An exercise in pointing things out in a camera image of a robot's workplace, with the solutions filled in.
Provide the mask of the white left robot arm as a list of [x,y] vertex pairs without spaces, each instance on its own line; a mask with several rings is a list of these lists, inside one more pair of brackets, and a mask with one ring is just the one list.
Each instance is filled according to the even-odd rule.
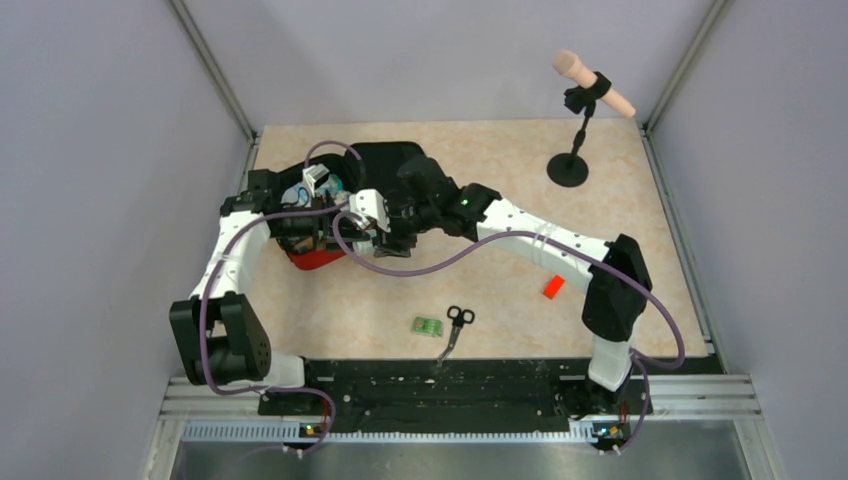
[[316,235],[348,205],[329,175],[254,170],[245,189],[219,210],[218,237],[206,270],[188,299],[174,302],[169,322],[186,377],[222,395],[231,384],[251,391],[275,368],[273,348],[248,293],[270,241]]

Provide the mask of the red black medicine kit case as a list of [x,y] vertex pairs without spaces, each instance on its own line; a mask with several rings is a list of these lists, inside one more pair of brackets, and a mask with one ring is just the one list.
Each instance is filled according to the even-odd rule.
[[[415,142],[392,141],[392,142],[360,142],[352,145],[354,153],[348,151],[342,154],[327,153],[312,155],[309,164],[323,164],[330,175],[337,175],[343,182],[344,188],[350,193],[363,187],[365,189],[376,189],[381,194],[395,195],[405,191],[405,187],[397,177],[397,171],[408,160],[422,155],[424,150]],[[296,185],[302,185],[302,165],[288,167],[271,176],[274,185],[278,186],[283,193]],[[320,187],[316,196],[310,199],[310,203],[302,207],[283,206],[286,208],[324,208],[336,204],[336,202]],[[300,270],[310,271],[319,269],[339,258],[345,256],[343,251],[330,253],[316,251],[306,255],[290,255],[288,259]]]

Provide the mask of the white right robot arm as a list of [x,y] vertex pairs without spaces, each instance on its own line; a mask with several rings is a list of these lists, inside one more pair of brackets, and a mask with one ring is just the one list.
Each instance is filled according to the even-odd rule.
[[407,256],[418,235],[431,230],[491,245],[562,277],[584,295],[581,319],[592,333],[586,397],[612,412],[627,397],[633,333],[653,284],[639,243],[624,234],[602,240],[529,213],[479,183],[460,187],[436,160],[418,155],[397,171],[401,187],[352,197],[353,210],[374,226],[378,256]]

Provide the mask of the small teal pad packet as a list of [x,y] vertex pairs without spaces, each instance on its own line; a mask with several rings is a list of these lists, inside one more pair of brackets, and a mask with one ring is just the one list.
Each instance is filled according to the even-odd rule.
[[335,174],[331,174],[322,188],[336,203],[341,203],[346,200],[350,192],[344,188],[342,180]]

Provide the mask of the blue gauze packet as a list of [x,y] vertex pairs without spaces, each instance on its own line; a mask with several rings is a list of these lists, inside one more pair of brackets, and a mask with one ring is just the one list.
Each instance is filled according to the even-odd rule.
[[281,204],[283,206],[302,207],[310,203],[311,196],[308,190],[302,185],[296,185],[287,189],[282,197]]

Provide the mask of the black handled scissors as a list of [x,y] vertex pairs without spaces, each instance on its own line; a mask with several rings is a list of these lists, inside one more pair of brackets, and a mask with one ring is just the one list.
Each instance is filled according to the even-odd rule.
[[451,331],[446,348],[437,357],[436,365],[438,367],[441,367],[453,353],[463,328],[474,323],[476,314],[473,310],[453,305],[448,308],[447,317],[451,321]]

